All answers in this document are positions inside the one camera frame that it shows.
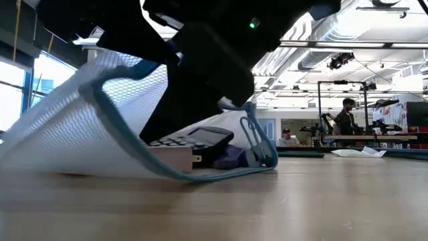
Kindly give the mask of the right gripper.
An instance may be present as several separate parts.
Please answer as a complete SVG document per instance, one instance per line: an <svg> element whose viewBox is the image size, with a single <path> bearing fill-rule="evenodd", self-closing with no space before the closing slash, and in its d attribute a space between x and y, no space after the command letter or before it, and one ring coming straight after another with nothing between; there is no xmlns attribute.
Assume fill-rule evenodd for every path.
<svg viewBox="0 0 428 241"><path fill-rule="evenodd" d="M341 0L145 0L150 17L177 29L173 43L199 61L239 56L248 68L274 51L304 14L319 20L337 13ZM254 93L251 72L236 66L197 74L182 64L168 69L167 89L141 130L145 143L179 131L221 112L228 98L241 106Z"/></svg>

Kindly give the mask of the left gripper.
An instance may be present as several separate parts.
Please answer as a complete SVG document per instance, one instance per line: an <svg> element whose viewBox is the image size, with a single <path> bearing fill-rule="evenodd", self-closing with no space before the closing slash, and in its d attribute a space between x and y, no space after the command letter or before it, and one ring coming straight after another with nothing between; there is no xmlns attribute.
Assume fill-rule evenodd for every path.
<svg viewBox="0 0 428 241"><path fill-rule="evenodd" d="M43 26L66 42L87 38L99 27L100 48L158 64L179 61L142 16L140 0L40 0L36 12Z"/></svg>

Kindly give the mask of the black calculator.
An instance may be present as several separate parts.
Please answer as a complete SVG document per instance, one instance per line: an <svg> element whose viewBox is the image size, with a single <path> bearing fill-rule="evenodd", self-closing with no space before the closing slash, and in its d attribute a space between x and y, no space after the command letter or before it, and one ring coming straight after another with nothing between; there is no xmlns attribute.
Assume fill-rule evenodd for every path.
<svg viewBox="0 0 428 241"><path fill-rule="evenodd" d="M191 131L181 132L176 135L163 137L149 143L150 147L190 147L192 154L199 156L200 161L194 162L193 167L211 167L219 158L229 142L234 138L234 133L219 127L197 127Z"/></svg>

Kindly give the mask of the small tan box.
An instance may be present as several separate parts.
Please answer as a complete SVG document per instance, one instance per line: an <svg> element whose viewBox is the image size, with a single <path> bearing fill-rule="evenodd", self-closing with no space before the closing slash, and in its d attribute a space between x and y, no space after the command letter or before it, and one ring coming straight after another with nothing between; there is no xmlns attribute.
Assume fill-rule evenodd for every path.
<svg viewBox="0 0 428 241"><path fill-rule="evenodd" d="M202 156L194 155L190 147L149 147L153 155L177 171L190 173L193 163L202 162Z"/></svg>

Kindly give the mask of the black rectangular case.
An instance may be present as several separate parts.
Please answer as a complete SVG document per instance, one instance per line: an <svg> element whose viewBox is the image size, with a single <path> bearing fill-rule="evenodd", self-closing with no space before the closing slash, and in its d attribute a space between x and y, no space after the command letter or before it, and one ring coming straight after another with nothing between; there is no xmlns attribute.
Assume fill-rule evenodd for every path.
<svg viewBox="0 0 428 241"><path fill-rule="evenodd" d="M324 154L317 151L279 151L279 157L323 158Z"/></svg>

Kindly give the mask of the white mesh zip pouch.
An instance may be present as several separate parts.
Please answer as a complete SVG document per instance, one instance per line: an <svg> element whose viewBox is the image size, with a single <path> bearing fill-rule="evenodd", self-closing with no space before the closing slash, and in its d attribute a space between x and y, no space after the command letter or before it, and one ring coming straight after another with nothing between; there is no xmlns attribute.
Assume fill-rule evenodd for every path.
<svg viewBox="0 0 428 241"><path fill-rule="evenodd" d="M167 177L210 182L274 169L276 147L263 133L255 104L220 105L206 119L234 132L232 144L257 157L249 167L193 174L155 156L139 132L167 89L167 68L106 50L50 92L2 136L0 167L104 177Z"/></svg>

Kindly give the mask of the white soft packet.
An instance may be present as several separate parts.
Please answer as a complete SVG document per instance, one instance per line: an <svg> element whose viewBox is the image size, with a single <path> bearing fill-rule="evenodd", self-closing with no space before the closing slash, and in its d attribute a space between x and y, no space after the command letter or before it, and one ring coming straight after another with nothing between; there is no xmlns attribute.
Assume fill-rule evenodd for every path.
<svg viewBox="0 0 428 241"><path fill-rule="evenodd" d="M381 158L387 151L377 151L370 147L365 146L361 151L354 149L337 149L331 151L331 153L338 155L339 157L352 157L352 158Z"/></svg>

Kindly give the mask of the person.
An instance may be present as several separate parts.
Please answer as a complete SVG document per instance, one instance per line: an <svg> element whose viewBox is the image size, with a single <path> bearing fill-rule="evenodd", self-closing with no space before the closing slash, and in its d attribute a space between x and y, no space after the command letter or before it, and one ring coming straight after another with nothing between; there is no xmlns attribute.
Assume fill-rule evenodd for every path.
<svg viewBox="0 0 428 241"><path fill-rule="evenodd" d="M290 129L284 129L278 145L280 147L296 147L300 145L300 142L295 136L292 136Z"/></svg>
<svg viewBox="0 0 428 241"><path fill-rule="evenodd" d="M351 113L355 101L351 98L345 98L342 101L342 110L336 116L336 134L354 135L354 115Z"/></svg>

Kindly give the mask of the large window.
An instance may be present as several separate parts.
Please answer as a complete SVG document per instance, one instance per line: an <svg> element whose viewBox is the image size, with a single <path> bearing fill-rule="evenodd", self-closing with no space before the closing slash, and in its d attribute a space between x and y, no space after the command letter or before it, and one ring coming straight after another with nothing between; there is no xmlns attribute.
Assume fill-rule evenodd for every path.
<svg viewBox="0 0 428 241"><path fill-rule="evenodd" d="M9 129L28 109L63 84L76 69L41 54L30 70L0 58L0 130Z"/></svg>

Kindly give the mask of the background wooden table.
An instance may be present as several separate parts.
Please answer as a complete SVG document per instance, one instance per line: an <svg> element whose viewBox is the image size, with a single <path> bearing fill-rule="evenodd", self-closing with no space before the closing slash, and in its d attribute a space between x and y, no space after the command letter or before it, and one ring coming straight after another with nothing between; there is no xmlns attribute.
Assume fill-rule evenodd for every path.
<svg viewBox="0 0 428 241"><path fill-rule="evenodd" d="M418 136L414 135L323 135L323 141L327 140L359 140L359 141L411 141L417 140Z"/></svg>

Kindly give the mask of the black monitor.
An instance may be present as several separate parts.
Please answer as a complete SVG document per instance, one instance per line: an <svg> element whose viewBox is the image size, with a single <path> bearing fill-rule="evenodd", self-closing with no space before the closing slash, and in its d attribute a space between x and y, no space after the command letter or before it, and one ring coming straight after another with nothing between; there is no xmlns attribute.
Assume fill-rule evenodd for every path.
<svg viewBox="0 0 428 241"><path fill-rule="evenodd" d="M409 127L428 127L428 102L407 102Z"/></svg>

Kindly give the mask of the black background rig frame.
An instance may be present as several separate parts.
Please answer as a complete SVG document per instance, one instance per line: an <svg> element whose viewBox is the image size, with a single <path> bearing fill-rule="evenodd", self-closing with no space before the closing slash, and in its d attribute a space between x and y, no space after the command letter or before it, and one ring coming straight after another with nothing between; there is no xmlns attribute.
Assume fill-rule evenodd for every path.
<svg viewBox="0 0 428 241"><path fill-rule="evenodd" d="M335 84L335 85L348 85L348 84L360 84L362 86L362 94L364 99L364 117L365 117L365 130L359 130L357 127L357 124L354 124L354 135L366 135L368 133L368 109L367 109L367 83L366 82L356 82L356 81L350 81L350 80L333 80L333 81L318 81L317 87L318 87L318 112L319 112L319 121L320 125L322 125L322 122L325 122L326 126L328 127L328 130L331 132L331 135L337 135L335 130L335 127L331 127L328 120L327 120L327 113L322 113L322 103L321 103L321 84ZM353 147L357 144L362 144L364 141L359 140L332 140L336 141L340 147Z"/></svg>

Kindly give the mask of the silver ceiling duct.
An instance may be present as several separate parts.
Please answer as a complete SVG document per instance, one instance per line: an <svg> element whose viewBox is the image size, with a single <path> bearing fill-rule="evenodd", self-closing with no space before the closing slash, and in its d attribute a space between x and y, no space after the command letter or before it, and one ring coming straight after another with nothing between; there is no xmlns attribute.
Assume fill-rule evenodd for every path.
<svg viewBox="0 0 428 241"><path fill-rule="evenodd" d="M371 27L369 17L356 9L345 8L326 19L309 23L298 22L284 36L284 40L350 41ZM277 48L266 54L252 69L256 76L281 76L291 69L311 70L330 55L308 48Z"/></svg>

